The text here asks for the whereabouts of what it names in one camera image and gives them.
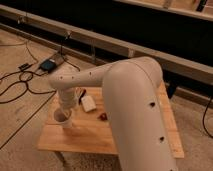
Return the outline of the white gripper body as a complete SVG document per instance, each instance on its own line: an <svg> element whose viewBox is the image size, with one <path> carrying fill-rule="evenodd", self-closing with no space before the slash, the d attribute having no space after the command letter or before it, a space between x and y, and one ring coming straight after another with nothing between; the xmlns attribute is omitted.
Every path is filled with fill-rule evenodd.
<svg viewBox="0 0 213 171"><path fill-rule="evenodd" d="M77 105L77 93L75 89L59 90L59 104L64 114L70 114Z"/></svg>

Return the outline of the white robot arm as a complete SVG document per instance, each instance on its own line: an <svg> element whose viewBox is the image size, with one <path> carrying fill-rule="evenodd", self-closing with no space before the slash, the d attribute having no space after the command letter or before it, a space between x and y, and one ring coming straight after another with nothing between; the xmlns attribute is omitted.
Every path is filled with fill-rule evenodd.
<svg viewBox="0 0 213 171"><path fill-rule="evenodd" d="M49 76L60 107L74 107L76 87L100 87L123 171L178 171L157 89L160 64L151 57L120 60L80 72L60 69Z"/></svg>

